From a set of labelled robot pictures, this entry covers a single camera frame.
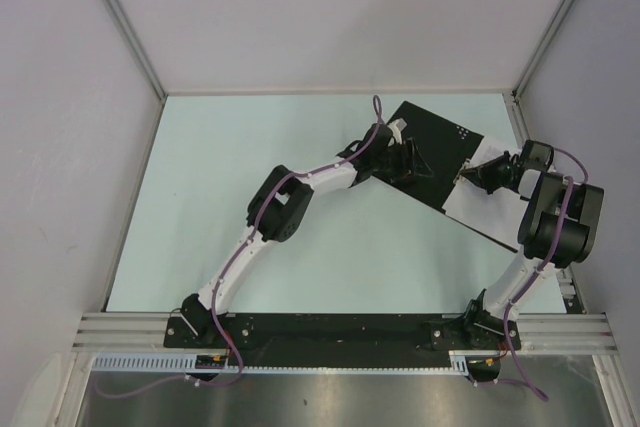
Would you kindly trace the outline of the red and black file folder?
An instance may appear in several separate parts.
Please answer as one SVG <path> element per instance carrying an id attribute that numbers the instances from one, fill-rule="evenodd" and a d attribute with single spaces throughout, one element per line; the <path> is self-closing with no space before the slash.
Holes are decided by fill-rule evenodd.
<path id="1" fill-rule="evenodd" d="M 398 118 L 407 123 L 402 136 L 415 139 L 434 177 L 402 181 L 394 187 L 445 215 L 442 206 L 453 189 L 456 175 L 465 158 L 486 136 L 408 101 L 403 102 L 391 116 L 392 120 Z"/>

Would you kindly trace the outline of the printed text paper sheet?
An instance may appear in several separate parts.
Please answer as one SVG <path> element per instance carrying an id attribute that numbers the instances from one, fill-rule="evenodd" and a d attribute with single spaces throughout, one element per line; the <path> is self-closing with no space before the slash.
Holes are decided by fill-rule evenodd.
<path id="1" fill-rule="evenodd" d="M 505 151 L 520 154 L 521 149 L 512 149 L 508 144 L 486 136 L 473 153 L 465 158 L 461 170 L 495 159 Z M 544 172 L 523 170 L 517 192 L 501 188 L 493 194 L 487 194 L 479 185 L 461 178 L 458 173 L 442 209 L 450 219 L 516 251 L 519 248 L 518 230 L 542 173 Z"/>

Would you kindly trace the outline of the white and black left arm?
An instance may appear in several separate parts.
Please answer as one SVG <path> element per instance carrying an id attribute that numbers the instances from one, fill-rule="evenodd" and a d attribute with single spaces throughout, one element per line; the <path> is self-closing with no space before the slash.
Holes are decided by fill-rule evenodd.
<path id="1" fill-rule="evenodd" d="M 314 198 L 355 187 L 373 175 L 390 183 L 433 177 L 415 140 L 402 135 L 403 128 L 401 120 L 374 123 L 362 140 L 306 172 L 274 167 L 249 202 L 246 226 L 234 251 L 205 286 L 183 301 L 180 317 L 187 336 L 202 347 L 219 339 L 219 317 L 228 312 L 255 259 L 296 233 Z"/>

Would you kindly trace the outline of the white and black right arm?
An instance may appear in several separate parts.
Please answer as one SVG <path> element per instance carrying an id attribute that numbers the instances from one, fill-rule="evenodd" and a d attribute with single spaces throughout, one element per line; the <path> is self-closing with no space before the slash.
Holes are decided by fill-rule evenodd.
<path id="1" fill-rule="evenodd" d="M 577 183 L 552 172 L 557 153 L 568 154 L 528 140 L 519 153 L 504 152 L 459 173 L 488 194 L 505 188 L 528 201 L 517 232 L 516 257 L 454 321 L 473 350 L 516 345 L 516 320 L 526 296 L 556 269 L 583 262 L 593 249 L 605 191 L 587 180 Z"/>

